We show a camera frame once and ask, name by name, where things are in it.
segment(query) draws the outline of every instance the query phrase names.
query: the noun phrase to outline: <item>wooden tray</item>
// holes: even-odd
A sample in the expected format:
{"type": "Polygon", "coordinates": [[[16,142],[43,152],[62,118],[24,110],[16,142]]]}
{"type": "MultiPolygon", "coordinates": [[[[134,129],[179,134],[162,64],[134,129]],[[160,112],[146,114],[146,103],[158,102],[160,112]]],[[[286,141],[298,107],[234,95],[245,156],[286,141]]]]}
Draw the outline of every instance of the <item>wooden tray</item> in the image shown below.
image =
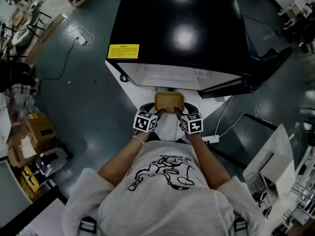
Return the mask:
{"type": "Polygon", "coordinates": [[[179,92],[157,92],[155,95],[155,109],[164,108],[165,113],[174,114],[174,107],[184,111],[184,96],[179,92]]]}

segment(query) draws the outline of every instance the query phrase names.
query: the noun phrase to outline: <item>yellow warning label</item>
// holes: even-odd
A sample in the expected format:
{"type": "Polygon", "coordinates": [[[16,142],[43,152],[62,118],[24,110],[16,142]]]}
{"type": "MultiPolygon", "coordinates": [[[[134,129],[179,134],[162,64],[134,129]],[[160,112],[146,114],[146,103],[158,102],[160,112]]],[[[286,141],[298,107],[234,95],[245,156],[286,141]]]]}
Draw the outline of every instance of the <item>yellow warning label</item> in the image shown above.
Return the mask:
{"type": "Polygon", "coordinates": [[[110,45],[109,59],[137,59],[139,53],[139,45],[110,45]]]}
{"type": "Polygon", "coordinates": [[[38,115],[37,114],[28,114],[27,118],[28,119],[36,119],[36,118],[38,118],[38,115]]]}

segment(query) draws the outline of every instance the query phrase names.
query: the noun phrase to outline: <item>white box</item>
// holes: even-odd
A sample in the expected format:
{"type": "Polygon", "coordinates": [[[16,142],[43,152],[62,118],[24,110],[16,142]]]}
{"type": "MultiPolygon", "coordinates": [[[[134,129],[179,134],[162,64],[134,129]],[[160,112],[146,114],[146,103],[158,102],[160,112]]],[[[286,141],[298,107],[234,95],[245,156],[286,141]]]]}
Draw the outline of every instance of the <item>white box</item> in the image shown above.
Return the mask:
{"type": "Polygon", "coordinates": [[[295,183],[294,161],[289,156],[274,154],[260,170],[266,188],[273,190],[279,199],[289,193],[295,183]]]}
{"type": "Polygon", "coordinates": [[[181,117],[182,128],[188,134],[200,133],[203,131],[203,119],[201,113],[181,117]]]}
{"type": "Polygon", "coordinates": [[[151,130],[154,130],[157,121],[158,116],[137,110],[137,114],[133,121],[133,128],[147,133],[151,130]]]}

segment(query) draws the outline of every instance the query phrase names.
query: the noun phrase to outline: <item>bracelet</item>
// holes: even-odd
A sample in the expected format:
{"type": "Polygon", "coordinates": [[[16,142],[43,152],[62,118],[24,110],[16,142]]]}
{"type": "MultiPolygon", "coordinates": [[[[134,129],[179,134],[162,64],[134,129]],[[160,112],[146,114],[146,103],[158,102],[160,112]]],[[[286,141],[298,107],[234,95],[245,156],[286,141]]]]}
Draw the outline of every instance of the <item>bracelet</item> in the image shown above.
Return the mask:
{"type": "Polygon", "coordinates": [[[136,135],[134,135],[132,138],[137,138],[140,142],[142,142],[142,145],[144,145],[144,141],[141,138],[137,137],[136,135]]]}

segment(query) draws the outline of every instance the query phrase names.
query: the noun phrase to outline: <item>graphic print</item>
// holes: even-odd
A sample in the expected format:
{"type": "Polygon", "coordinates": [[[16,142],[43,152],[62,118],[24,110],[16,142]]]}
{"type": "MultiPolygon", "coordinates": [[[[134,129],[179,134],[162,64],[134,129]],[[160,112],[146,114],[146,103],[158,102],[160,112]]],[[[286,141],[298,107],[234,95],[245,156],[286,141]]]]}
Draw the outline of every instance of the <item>graphic print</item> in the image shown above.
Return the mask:
{"type": "Polygon", "coordinates": [[[187,163],[188,161],[191,161],[188,157],[184,159],[182,156],[161,155],[158,161],[153,161],[146,169],[136,173],[135,182],[128,187],[128,190],[135,191],[146,177],[154,177],[157,174],[165,176],[167,184],[173,189],[188,190],[189,186],[195,185],[189,179],[189,169],[193,167],[187,163]]]}
{"type": "Polygon", "coordinates": [[[188,132],[188,124],[187,124],[187,121],[185,121],[185,120],[183,120],[183,119],[182,119],[182,128],[183,128],[186,132],[188,132]]]}
{"type": "Polygon", "coordinates": [[[137,121],[136,121],[136,123],[135,123],[135,127],[136,127],[136,128],[140,128],[140,129],[146,131],[146,130],[147,130],[147,127],[148,127],[148,122],[149,122],[149,121],[146,120],[146,119],[137,117],[137,121]]]}
{"type": "Polygon", "coordinates": [[[151,117],[151,114],[141,111],[141,112],[139,113],[139,116],[143,116],[143,117],[146,117],[146,118],[150,118],[150,117],[151,117]]]}
{"type": "Polygon", "coordinates": [[[187,116],[188,120],[200,119],[199,114],[189,115],[187,116]]]}
{"type": "Polygon", "coordinates": [[[153,120],[151,121],[149,130],[155,128],[155,126],[156,126],[156,121],[157,121],[157,119],[153,119],[153,120]]]}
{"type": "Polygon", "coordinates": [[[201,131],[201,121],[194,121],[194,122],[190,122],[190,131],[191,132],[195,132],[195,131],[201,131]]]}

